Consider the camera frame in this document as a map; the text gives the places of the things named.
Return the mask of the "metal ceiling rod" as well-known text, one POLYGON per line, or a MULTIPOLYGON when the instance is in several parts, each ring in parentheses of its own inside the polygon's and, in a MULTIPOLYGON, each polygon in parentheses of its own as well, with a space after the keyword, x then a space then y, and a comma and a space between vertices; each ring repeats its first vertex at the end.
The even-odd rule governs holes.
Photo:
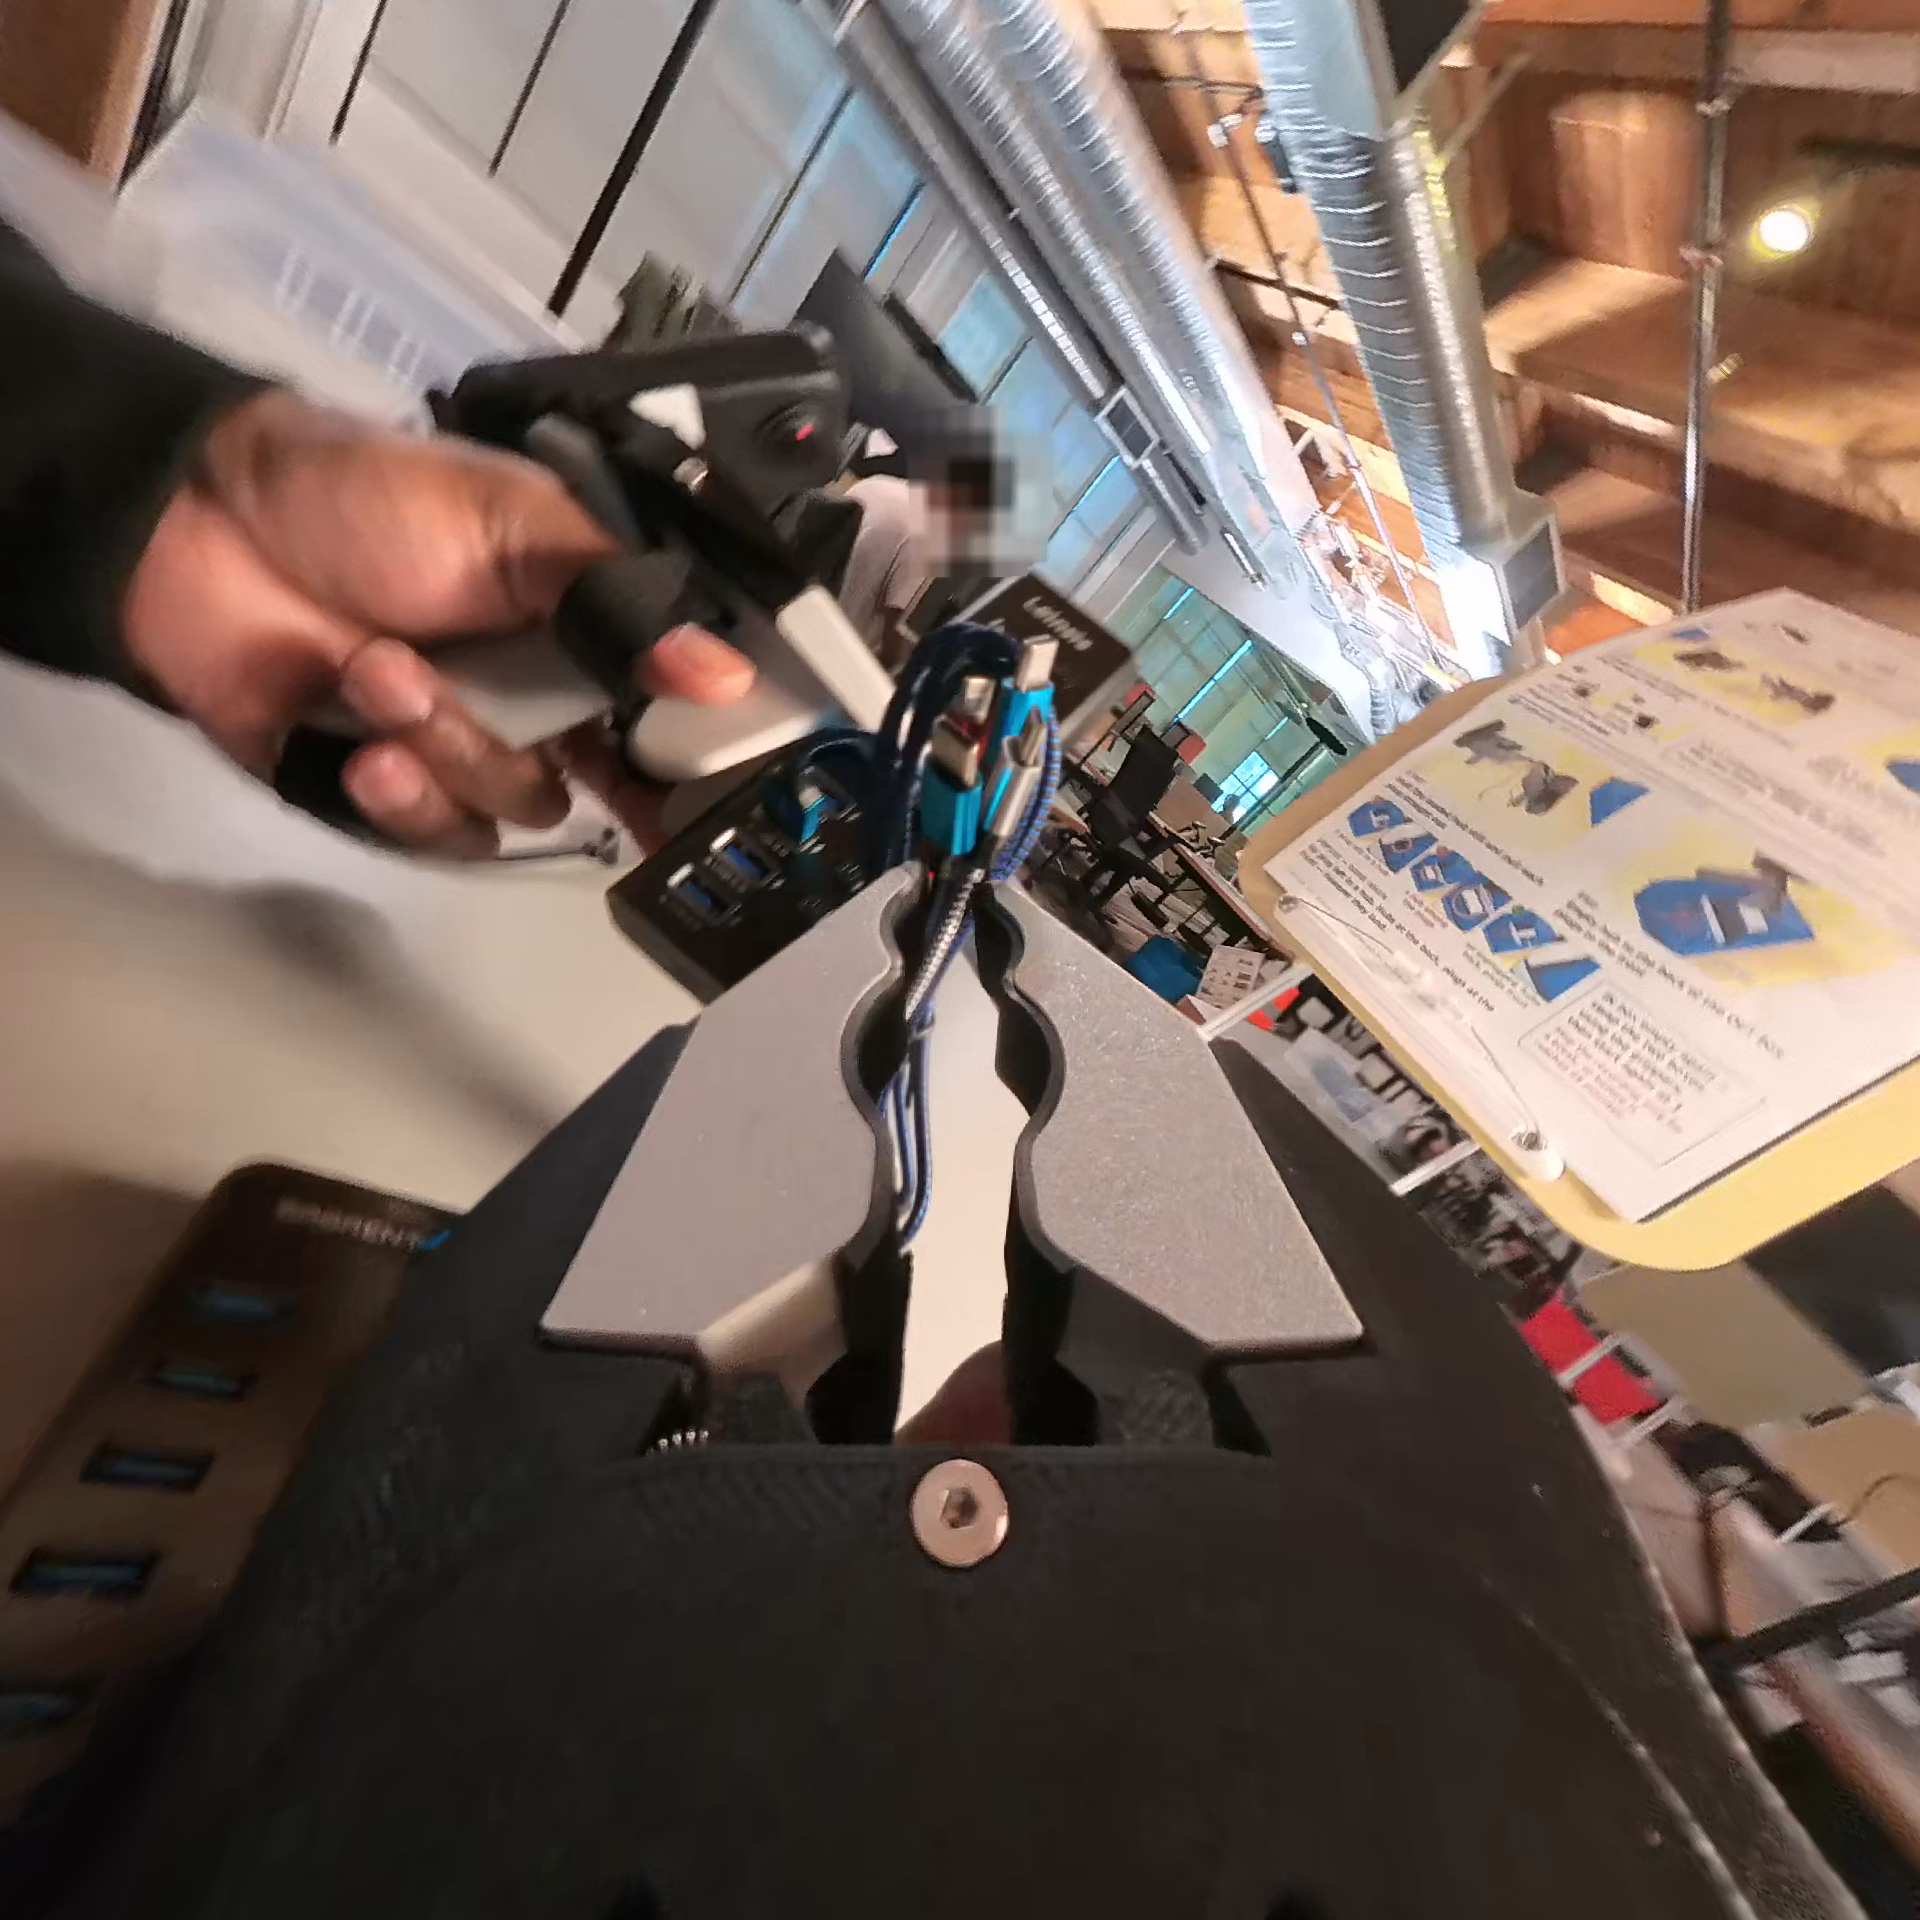
POLYGON ((1709 419, 1714 367, 1718 364, 1718 308, 1722 283, 1722 205, 1727 117, 1734 105, 1733 76, 1734 5, 1706 1, 1700 33, 1700 73, 1696 110, 1696 196, 1693 227, 1687 248, 1692 312, 1687 359, 1687 419, 1681 444, 1681 535, 1679 535, 1679 607, 1700 607, 1700 569, 1704 557, 1704 504, 1709 473, 1709 419))

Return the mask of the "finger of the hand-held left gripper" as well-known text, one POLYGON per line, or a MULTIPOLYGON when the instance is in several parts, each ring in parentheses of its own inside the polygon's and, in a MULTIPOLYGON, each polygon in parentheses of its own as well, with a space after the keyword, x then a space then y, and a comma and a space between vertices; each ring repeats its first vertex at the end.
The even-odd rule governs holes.
POLYGON ((774 632, 852 727, 879 731, 896 684, 826 587, 809 585, 785 598, 774 611, 774 632))

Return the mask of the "short black usb hub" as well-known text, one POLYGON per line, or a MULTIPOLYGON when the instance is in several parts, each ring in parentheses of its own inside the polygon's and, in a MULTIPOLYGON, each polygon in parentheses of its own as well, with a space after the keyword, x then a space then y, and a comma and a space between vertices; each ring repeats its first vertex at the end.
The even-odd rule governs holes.
POLYGON ((873 883, 874 753, 830 727, 679 785, 662 846, 607 889, 613 923, 714 1000, 873 883))

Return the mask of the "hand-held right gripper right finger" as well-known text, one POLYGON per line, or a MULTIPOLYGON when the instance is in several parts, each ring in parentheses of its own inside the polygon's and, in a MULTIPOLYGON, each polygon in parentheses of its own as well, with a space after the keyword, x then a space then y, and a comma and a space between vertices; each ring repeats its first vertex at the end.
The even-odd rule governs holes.
POLYGON ((1060 1365, 1341 1353, 1361 1324, 1198 1023, 1014 889, 975 921, 1014 1142, 1008 1308, 1060 1365))

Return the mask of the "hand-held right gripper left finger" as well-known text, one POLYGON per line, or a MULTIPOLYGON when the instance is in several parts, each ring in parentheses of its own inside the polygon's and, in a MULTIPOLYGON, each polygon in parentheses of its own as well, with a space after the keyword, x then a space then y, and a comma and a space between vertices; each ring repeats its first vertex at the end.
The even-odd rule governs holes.
POLYGON ((589 1353, 817 1377, 848 1353, 842 1280, 893 1220, 860 1045, 902 985, 893 868, 713 1000, 542 1316, 589 1353))

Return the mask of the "person's left hand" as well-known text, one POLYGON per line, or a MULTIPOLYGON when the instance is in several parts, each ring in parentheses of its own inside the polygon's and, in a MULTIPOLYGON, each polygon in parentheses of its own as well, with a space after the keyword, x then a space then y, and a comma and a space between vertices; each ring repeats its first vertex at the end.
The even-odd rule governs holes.
POLYGON ((614 553, 535 464, 265 390, 208 432, 133 569, 122 635, 143 686, 254 777, 321 709, 351 713, 343 791, 396 846, 490 857, 501 828, 557 828, 578 784, 649 853, 665 789, 589 729, 506 747, 424 655, 544 624, 614 553))

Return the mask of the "slim silver ventilation duct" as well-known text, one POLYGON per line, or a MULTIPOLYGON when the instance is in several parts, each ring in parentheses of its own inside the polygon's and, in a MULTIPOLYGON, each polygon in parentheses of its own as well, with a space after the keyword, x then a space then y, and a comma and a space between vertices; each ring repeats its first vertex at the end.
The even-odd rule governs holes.
POLYGON ((1006 271, 1066 299, 1239 572, 1282 585, 1301 473, 1092 6, 839 5, 834 37, 926 160, 948 142, 953 204, 998 196, 978 235, 1018 223, 1006 271))

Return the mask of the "large black usb hub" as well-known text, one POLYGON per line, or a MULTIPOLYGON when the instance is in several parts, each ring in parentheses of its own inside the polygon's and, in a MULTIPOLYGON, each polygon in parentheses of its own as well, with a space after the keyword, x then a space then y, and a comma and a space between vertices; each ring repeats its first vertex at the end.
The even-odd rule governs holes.
POLYGON ((199 1644, 453 1216, 254 1163, 184 1223, 5 1484, 5 1832, 199 1644))

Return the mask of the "person's right hand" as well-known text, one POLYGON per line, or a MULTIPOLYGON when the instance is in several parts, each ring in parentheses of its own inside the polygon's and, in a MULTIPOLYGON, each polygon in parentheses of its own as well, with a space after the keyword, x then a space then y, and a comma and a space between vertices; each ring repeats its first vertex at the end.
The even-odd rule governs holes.
POLYGON ((961 1455, 1008 1446, 1014 1438, 1006 1358, 997 1339, 966 1355, 927 1404, 896 1430, 898 1446, 945 1449, 961 1455))

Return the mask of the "wide silver ventilation duct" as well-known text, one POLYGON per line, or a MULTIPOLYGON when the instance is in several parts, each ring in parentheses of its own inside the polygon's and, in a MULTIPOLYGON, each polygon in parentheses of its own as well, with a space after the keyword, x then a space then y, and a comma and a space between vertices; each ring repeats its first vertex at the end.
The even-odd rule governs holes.
POLYGON ((1490 560, 1549 507, 1514 479, 1471 238, 1430 132, 1440 61, 1397 96, 1373 1, 1247 1, 1244 17, 1452 635, 1511 655, 1526 628, 1506 627, 1490 560))

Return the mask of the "duct vent grille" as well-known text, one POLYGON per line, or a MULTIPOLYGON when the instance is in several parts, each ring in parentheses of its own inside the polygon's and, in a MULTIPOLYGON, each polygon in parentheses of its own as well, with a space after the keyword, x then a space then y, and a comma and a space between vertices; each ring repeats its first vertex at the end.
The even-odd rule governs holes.
POLYGON ((1461 44, 1485 11, 1485 1, 1373 1, 1385 68, 1394 93, 1416 89, 1430 68, 1461 44))
POLYGON ((1506 627, 1520 632, 1560 597, 1564 545, 1551 511, 1535 511, 1526 523, 1511 531, 1490 560, 1495 587, 1500 589, 1506 627))

